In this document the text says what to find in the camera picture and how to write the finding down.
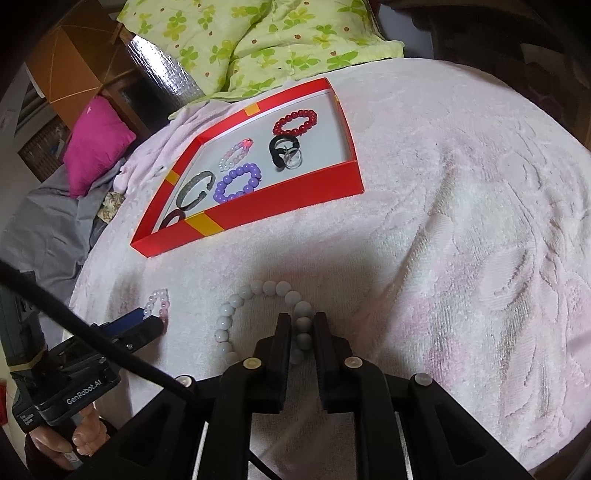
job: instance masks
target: human hand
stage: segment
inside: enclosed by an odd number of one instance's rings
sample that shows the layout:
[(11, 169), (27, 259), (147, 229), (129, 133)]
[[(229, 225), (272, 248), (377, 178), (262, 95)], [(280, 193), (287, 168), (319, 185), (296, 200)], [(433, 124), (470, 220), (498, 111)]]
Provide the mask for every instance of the human hand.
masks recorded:
[[(79, 413), (83, 419), (74, 430), (72, 441), (80, 455), (90, 456), (109, 440), (107, 427), (101, 422), (99, 413), (93, 405), (88, 405)], [(52, 430), (51, 427), (43, 425), (34, 429), (29, 435), (37, 449), (46, 457), (53, 460), (64, 470), (74, 469), (64, 456), (64, 453), (72, 451), (72, 445), (59, 433)]]

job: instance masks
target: white bead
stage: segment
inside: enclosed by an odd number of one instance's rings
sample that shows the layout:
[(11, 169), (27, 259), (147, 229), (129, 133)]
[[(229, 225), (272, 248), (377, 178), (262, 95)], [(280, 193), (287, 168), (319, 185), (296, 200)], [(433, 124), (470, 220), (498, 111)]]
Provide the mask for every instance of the white bead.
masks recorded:
[(234, 307), (228, 302), (220, 305), (220, 315), (223, 317), (231, 317), (234, 315)]
[(234, 349), (232, 348), (232, 344), (230, 342), (218, 343), (217, 349), (219, 350), (219, 352), (221, 352), (222, 355), (234, 351)]
[(291, 352), (290, 352), (290, 363), (292, 365), (298, 365), (300, 363), (302, 363), (302, 360), (304, 359), (304, 352), (302, 352), (298, 347), (291, 347)]
[(213, 337), (215, 338), (217, 343), (222, 343), (227, 342), (230, 338), (230, 335), (228, 334), (227, 330), (222, 330), (221, 328), (218, 328), (213, 334)]
[(295, 321), (295, 327), (300, 333), (309, 332), (310, 328), (312, 327), (312, 320), (310, 320), (308, 317), (300, 317)]
[(262, 293), (262, 281), (261, 280), (251, 281), (251, 290), (255, 295), (260, 295)]
[(228, 365), (233, 365), (236, 362), (240, 361), (240, 357), (236, 352), (228, 352), (223, 356), (223, 359), (226, 361)]
[(244, 305), (244, 299), (240, 295), (235, 293), (233, 295), (230, 295), (230, 298), (228, 299), (228, 303), (232, 307), (237, 309), (238, 307), (242, 307), (242, 305)]
[(280, 297), (285, 297), (287, 292), (291, 290), (291, 285), (289, 285), (286, 281), (280, 281), (275, 286), (275, 293), (277, 293)]
[(309, 333), (300, 333), (295, 337), (295, 342), (302, 350), (309, 350), (312, 347), (312, 337)]
[(292, 290), (285, 295), (285, 303), (289, 308), (295, 307), (299, 301), (301, 301), (301, 295), (298, 291)]
[(275, 283), (272, 280), (267, 280), (265, 283), (263, 283), (262, 290), (265, 293), (265, 295), (269, 295), (270, 297), (272, 297), (273, 295), (275, 295), (276, 286), (277, 283)]
[(310, 317), (312, 315), (312, 305), (310, 305), (307, 301), (299, 301), (295, 304), (294, 307), (294, 317)]
[(240, 295), (240, 298), (244, 299), (244, 300), (250, 300), (251, 298), (253, 298), (255, 295), (251, 290), (250, 285), (243, 285), (242, 287), (240, 287), (238, 289), (238, 294)]
[(232, 317), (220, 317), (217, 319), (216, 328), (228, 330), (232, 326)]

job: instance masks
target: silver foil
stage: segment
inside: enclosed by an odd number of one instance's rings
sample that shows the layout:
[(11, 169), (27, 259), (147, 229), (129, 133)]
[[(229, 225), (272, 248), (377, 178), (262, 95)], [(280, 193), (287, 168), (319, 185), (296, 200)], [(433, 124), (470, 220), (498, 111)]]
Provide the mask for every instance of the silver foil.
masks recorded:
[(148, 40), (136, 35), (127, 49), (171, 112), (205, 95), (179, 62)]

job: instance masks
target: open shallow box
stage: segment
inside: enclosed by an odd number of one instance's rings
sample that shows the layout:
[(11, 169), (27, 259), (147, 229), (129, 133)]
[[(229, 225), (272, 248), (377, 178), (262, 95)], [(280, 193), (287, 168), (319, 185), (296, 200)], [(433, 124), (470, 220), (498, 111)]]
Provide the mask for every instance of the open shallow box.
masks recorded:
[[(300, 109), (314, 110), (318, 123), (298, 137), (301, 166), (279, 170), (269, 153), (273, 127), (280, 118)], [(284, 128), (296, 128), (301, 120)], [(215, 185), (228, 175), (220, 171), (220, 159), (245, 138), (253, 144), (236, 167), (255, 163), (261, 171), (260, 183), (254, 192), (220, 204), (213, 198)], [(207, 176), (193, 184), (183, 204), (193, 203), (200, 195), (202, 200), (180, 217), (175, 215), (180, 191), (204, 172)], [(246, 177), (234, 179), (226, 194), (239, 190), (245, 182)], [(245, 223), (358, 193), (363, 193), (363, 183), (353, 139), (334, 90), (321, 78), (253, 103), (199, 134), (156, 192), (131, 246), (152, 257)], [(178, 221), (169, 223), (171, 217)]]

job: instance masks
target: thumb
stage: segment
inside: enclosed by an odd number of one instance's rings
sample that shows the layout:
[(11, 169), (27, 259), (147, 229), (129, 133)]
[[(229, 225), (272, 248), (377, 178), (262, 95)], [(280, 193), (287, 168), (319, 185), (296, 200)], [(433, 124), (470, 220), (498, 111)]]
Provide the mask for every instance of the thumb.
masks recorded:
[(43, 425), (30, 433), (31, 437), (45, 447), (59, 453), (70, 453), (72, 445), (64, 437), (51, 428)]

